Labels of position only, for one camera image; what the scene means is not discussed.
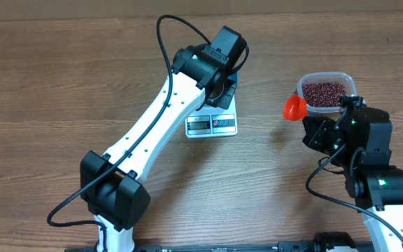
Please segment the orange measuring scoop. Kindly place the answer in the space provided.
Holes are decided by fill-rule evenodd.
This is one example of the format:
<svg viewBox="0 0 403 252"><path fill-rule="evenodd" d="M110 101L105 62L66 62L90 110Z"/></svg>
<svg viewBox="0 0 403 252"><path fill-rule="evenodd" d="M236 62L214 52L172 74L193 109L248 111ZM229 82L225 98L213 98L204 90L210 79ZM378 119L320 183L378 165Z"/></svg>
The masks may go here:
<svg viewBox="0 0 403 252"><path fill-rule="evenodd" d="M309 113L307 111L307 103L304 98L300 97L298 94L292 95L285 102L285 105L283 107L283 117L286 120L303 120L308 115Z"/></svg>

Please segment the red adzuki beans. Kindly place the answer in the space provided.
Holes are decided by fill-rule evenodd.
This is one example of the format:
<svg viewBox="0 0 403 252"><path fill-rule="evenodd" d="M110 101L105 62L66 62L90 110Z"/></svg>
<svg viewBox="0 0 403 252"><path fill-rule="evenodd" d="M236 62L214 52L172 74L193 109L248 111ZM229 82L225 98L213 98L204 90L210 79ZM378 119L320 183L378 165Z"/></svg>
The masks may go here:
<svg viewBox="0 0 403 252"><path fill-rule="evenodd" d="M302 93L307 104L312 107L333 107L339 105L346 89L341 83L306 83Z"/></svg>

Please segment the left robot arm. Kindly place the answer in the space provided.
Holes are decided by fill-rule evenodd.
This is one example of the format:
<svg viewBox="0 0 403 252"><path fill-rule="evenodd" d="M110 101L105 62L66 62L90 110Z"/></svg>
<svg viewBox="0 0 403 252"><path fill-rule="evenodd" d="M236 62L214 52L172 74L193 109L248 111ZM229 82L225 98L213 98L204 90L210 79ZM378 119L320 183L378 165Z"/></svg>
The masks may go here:
<svg viewBox="0 0 403 252"><path fill-rule="evenodd" d="M82 186L110 171L82 194L99 226L95 251L134 250L133 227L150 204L143 184L180 126L189 138L237 134L237 61L248 52L246 40L229 27L212 43L180 49L161 92L130 131L103 155L85 155L80 163Z"/></svg>

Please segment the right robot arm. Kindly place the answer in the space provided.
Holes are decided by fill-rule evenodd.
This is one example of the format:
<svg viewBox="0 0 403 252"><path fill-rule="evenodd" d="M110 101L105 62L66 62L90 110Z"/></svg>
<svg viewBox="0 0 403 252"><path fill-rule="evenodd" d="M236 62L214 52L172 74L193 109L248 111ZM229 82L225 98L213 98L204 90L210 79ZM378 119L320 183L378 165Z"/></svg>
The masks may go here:
<svg viewBox="0 0 403 252"><path fill-rule="evenodd" d="M375 251L403 251L403 170L390 164L393 125L388 112L349 106L338 120L307 116L302 123L303 142L328 156L312 174L328 164L341 167L354 203L309 192L361 213Z"/></svg>

